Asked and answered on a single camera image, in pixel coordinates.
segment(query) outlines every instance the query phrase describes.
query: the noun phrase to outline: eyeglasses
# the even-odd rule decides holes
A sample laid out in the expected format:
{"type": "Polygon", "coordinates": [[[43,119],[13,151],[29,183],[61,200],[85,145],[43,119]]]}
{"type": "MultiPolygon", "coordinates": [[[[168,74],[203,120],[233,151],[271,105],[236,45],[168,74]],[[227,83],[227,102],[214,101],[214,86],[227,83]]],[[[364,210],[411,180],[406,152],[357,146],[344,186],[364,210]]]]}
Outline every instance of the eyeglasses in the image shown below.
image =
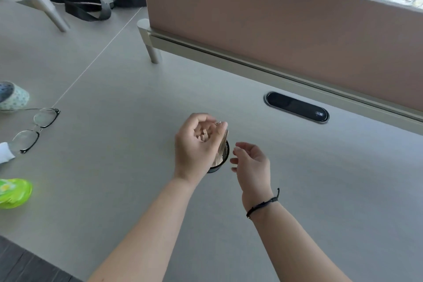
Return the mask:
{"type": "MultiPolygon", "coordinates": [[[[26,108],[18,110],[31,110],[39,108],[26,108]]],[[[35,145],[37,140],[40,138],[40,133],[43,129],[49,127],[56,118],[59,116],[60,110],[57,108],[41,108],[39,112],[34,116],[34,124],[32,130],[23,130],[19,132],[9,143],[9,148],[12,152],[19,152],[25,154],[35,145]]]]}

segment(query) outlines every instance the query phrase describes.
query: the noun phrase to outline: metal leg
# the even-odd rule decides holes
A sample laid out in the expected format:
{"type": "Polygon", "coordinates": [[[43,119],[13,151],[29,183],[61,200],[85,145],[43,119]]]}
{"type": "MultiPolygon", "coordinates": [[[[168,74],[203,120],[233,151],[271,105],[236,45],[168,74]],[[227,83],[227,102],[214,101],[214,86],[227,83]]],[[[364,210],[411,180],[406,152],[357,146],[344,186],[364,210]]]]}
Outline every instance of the metal leg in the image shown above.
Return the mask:
{"type": "Polygon", "coordinates": [[[153,64],[159,64],[161,63],[161,53],[159,49],[156,49],[151,44],[150,40],[150,21],[148,19],[141,19],[137,23],[138,30],[140,31],[141,37],[143,39],[143,42],[145,44],[145,47],[147,48],[147,52],[150,55],[151,62],[153,64]]]}
{"type": "Polygon", "coordinates": [[[50,0],[27,0],[26,4],[44,11],[61,32],[67,32],[70,29],[68,23],[60,16],[50,0]]]}

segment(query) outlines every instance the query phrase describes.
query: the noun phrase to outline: green plastic package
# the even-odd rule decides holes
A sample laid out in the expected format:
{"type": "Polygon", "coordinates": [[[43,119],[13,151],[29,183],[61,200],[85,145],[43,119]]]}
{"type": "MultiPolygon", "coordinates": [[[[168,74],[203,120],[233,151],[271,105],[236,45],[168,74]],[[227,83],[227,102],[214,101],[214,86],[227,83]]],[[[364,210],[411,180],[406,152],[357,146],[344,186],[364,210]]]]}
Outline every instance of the green plastic package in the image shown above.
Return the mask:
{"type": "Polygon", "coordinates": [[[21,178],[0,179],[0,208],[16,208],[24,204],[32,193],[32,184],[21,178]]]}

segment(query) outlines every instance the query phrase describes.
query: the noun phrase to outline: dark gray wood floor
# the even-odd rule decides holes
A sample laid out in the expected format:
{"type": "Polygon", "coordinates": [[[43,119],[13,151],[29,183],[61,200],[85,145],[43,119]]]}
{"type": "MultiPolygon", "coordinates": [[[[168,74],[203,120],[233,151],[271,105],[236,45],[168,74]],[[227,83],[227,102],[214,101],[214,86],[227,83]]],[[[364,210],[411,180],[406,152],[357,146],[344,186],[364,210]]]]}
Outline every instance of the dark gray wood floor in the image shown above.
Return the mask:
{"type": "Polygon", "coordinates": [[[0,236],[0,282],[81,282],[0,236]]]}

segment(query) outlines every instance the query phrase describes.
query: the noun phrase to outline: pink divider panel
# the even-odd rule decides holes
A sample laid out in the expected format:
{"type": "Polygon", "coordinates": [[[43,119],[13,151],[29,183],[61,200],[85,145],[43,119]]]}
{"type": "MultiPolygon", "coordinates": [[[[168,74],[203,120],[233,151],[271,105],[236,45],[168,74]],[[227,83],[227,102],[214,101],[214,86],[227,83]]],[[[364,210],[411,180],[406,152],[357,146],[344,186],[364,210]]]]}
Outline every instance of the pink divider panel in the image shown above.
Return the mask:
{"type": "Polygon", "coordinates": [[[374,0],[147,0],[151,27],[423,111],[423,13],[374,0]]]}

